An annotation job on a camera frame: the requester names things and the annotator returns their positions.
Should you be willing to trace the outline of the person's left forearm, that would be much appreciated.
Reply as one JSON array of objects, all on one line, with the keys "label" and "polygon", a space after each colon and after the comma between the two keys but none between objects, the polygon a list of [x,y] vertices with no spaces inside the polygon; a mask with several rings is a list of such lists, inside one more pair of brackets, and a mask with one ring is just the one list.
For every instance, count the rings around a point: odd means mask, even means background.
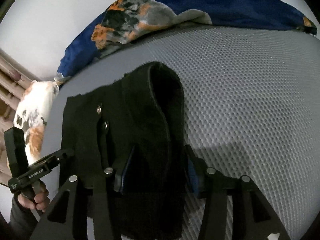
[{"label": "person's left forearm", "polygon": [[18,202],[18,195],[14,195],[9,222],[14,239],[30,239],[37,224],[38,221],[31,210],[23,207]]}]

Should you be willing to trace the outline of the person's left hand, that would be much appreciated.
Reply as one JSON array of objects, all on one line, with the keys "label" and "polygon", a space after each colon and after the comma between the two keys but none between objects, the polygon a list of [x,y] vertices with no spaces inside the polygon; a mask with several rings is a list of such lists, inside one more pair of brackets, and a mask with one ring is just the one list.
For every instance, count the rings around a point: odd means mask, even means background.
[{"label": "person's left hand", "polygon": [[18,202],[26,209],[45,212],[50,204],[49,191],[45,183],[41,180],[34,183],[33,191],[35,193],[33,200],[20,193],[17,197]]}]

